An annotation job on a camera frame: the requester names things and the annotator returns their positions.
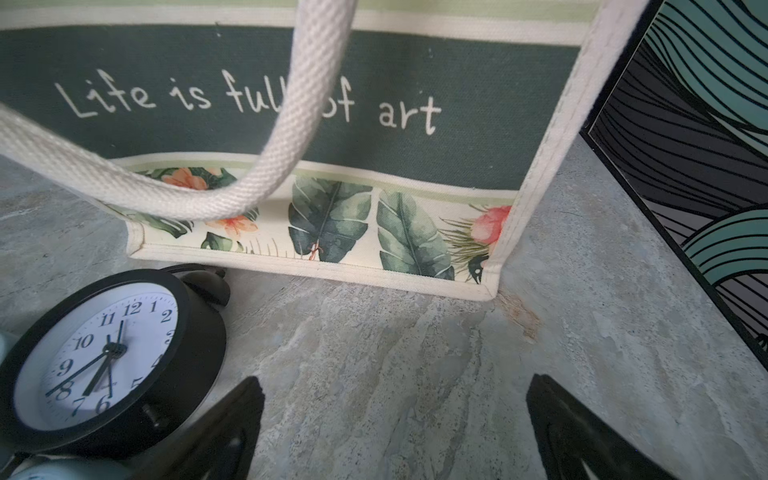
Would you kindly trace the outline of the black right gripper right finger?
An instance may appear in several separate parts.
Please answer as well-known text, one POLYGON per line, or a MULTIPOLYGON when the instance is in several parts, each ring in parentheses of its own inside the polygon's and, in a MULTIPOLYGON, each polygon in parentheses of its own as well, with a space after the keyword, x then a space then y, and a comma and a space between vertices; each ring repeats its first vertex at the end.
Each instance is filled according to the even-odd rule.
POLYGON ((549 479, 671 479, 548 375, 526 394, 538 451, 549 479))

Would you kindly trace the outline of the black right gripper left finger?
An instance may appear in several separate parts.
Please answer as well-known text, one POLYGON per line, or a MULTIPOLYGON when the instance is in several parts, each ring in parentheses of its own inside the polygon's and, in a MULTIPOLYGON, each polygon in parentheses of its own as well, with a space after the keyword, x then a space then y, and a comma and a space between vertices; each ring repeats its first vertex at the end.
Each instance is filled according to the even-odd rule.
POLYGON ((222 398, 173 445, 132 474, 134 479, 245 479, 265 407, 257 377, 222 398))

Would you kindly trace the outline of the pale blue twin-bell alarm clock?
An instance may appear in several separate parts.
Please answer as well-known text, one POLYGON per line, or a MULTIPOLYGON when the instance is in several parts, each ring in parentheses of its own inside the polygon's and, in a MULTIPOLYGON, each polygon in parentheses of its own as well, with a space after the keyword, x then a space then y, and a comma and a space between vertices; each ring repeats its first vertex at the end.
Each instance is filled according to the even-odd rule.
POLYGON ((83 374, 91 373, 104 355, 85 348, 95 358, 83 362, 75 356, 75 348, 66 345, 70 335, 67 327, 36 325, 1 366, 1 444, 14 455, 1 473, 3 479, 127 479, 131 475, 126 466, 109 459, 30 460, 27 451, 36 447, 22 445, 32 443, 37 434, 44 441, 66 441, 64 429, 81 426, 118 401, 112 388, 98 402, 95 389, 86 387, 83 374))

